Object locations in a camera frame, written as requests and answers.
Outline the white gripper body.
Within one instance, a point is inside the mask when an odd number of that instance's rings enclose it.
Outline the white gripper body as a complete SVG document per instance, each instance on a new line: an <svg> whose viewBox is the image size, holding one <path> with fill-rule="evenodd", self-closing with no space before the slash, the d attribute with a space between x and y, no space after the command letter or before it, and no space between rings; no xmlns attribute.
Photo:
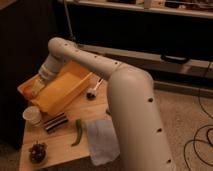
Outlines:
<svg viewBox="0 0 213 171"><path fill-rule="evenodd" d="M56 78L63 65L64 62L62 59L48 55L44 63L41 65L38 74L42 80L52 81Z"/></svg>

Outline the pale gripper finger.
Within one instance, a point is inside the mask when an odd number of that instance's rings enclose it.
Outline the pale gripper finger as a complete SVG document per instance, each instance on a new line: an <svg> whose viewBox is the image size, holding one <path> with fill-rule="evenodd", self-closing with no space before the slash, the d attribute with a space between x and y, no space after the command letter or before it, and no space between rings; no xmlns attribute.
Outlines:
<svg viewBox="0 0 213 171"><path fill-rule="evenodd" d="M32 95L36 97L44 87L44 82L41 79L36 79L32 86Z"/></svg>

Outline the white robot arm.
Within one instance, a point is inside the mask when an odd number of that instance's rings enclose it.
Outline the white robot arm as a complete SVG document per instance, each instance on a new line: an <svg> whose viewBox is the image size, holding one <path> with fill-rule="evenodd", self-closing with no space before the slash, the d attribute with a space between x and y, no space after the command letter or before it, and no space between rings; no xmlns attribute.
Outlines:
<svg viewBox="0 0 213 171"><path fill-rule="evenodd" d="M59 37L49 40L48 51L33 84L34 95L56 78L65 63L77 62L108 82L107 102L125 170L177 171L148 72L81 50Z"/></svg>

